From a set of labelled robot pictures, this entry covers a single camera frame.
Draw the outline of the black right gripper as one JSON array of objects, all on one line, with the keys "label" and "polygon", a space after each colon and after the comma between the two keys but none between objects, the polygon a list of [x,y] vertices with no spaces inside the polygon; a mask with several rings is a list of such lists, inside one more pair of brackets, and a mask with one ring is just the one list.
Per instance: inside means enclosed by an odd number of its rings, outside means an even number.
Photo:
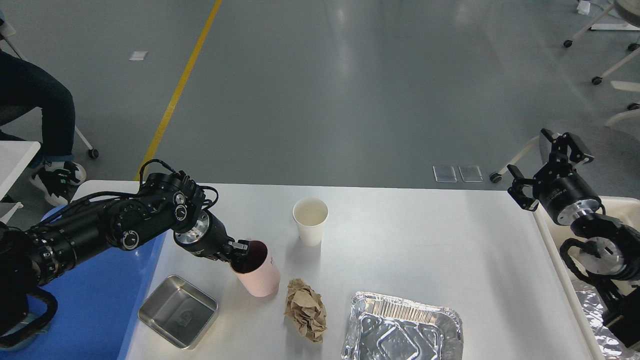
[{"label": "black right gripper", "polygon": [[[513,177],[507,193],[517,205],[522,210],[535,212],[540,203],[553,222],[560,226],[569,226],[579,217],[601,209],[601,198],[576,171],[595,159],[585,142],[574,133],[560,134],[550,129],[541,129],[541,138],[546,139],[550,149],[546,152],[541,143],[545,165],[533,178],[525,178],[518,166],[507,165]],[[534,197],[526,196],[525,187],[533,189]]]}]

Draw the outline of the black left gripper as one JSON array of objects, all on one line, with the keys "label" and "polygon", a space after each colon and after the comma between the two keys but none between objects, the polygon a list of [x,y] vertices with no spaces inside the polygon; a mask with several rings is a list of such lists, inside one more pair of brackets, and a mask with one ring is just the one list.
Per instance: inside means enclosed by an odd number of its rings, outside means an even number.
[{"label": "black left gripper", "polygon": [[209,210],[201,210],[194,226],[184,232],[174,233],[174,242],[192,255],[206,259],[231,259],[230,268],[235,273],[249,272],[249,240],[234,241],[224,224]]}]

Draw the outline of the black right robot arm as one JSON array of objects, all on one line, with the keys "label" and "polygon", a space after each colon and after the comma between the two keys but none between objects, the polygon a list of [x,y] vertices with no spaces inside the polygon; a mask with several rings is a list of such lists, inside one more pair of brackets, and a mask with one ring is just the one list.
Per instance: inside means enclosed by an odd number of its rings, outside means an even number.
[{"label": "black right robot arm", "polygon": [[513,180],[507,192],[523,210],[542,207],[558,226],[570,227],[573,237],[558,251],[567,269],[595,287],[605,305],[603,323],[617,339],[639,350],[639,290],[622,294],[617,281],[639,280],[639,232],[606,214],[601,198],[581,177],[578,166],[594,161],[576,134],[541,129],[550,143],[547,162],[532,178],[514,164],[506,169]]}]

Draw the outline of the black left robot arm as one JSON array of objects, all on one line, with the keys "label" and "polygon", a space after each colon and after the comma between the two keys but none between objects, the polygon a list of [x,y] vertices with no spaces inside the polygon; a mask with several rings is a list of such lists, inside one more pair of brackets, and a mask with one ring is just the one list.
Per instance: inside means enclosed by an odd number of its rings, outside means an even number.
[{"label": "black left robot arm", "polygon": [[235,240],[210,209],[212,187],[185,171],[166,169],[140,181],[135,193],[99,191],[58,209],[27,230],[1,224],[1,347],[12,348],[43,330],[58,310],[43,289],[79,264],[110,249],[134,251],[166,231],[188,253],[241,264],[248,240]]}]

